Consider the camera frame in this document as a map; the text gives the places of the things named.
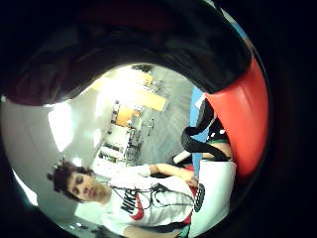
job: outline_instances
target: red object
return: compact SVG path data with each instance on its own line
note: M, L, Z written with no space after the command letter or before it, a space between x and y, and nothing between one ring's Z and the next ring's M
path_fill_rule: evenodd
M193 165L187 165L187 166L185 166L185 169L189 170L189 171L194 171L194 166ZM197 187L190 186L189 188L190 188L192 194L195 197L196 192L197 192ZM182 221L183 224L186 224L186 225L190 224L190 222L191 222L191 214L192 214L192 212L190 212L190 214Z
M267 92L255 58L235 82L205 96L228 134L237 163L237 179L247 179L261 159L268 131Z

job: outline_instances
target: blue object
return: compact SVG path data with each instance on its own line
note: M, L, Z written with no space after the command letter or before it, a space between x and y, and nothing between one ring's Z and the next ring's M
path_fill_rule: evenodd
M200 99L202 96L202 91L199 90L197 87L193 87L192 95L191 95L191 102L190 102L190 115L189 115L189 125L194 127L197 125L199 110L195 103ZM200 142L206 142L208 136L208 128L206 128L203 132L198 135L193 136L192 138L196 139ZM199 162L202 158L202 153L193 153L192 154L192 164L194 166L195 175L198 177L199 174Z

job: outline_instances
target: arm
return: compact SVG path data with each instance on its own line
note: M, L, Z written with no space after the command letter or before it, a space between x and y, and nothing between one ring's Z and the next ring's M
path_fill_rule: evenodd
M168 232L168 233L157 233L141 229L136 226L128 226L125 228L123 235L128 238L174 238L179 231Z
M151 175L161 173L166 176L178 176L190 186L198 186L194 172L168 164L150 165Z

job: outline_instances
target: nike logo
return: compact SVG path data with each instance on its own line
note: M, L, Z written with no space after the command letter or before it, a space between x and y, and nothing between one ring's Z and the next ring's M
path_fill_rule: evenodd
M139 194L132 189L126 189L121 209L130 213L130 217L134 220L141 220L145 214Z
M137 208L138 208L138 212L135 215L131 215L130 217L134 220L141 220L145 214L145 212L143 211L143 206L141 204L141 200L139 198L139 195L136 194L136 200L137 200Z

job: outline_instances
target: gray floor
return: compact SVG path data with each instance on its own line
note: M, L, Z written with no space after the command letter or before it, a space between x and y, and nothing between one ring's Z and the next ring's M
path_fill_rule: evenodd
M193 84L182 75L162 67L151 71L156 94L167 98L167 106L162 112L145 108L142 118L144 126L140 142L143 142L140 155L134 165L171 163L171 158L183 148L180 144L182 130L189 125L189 106Z

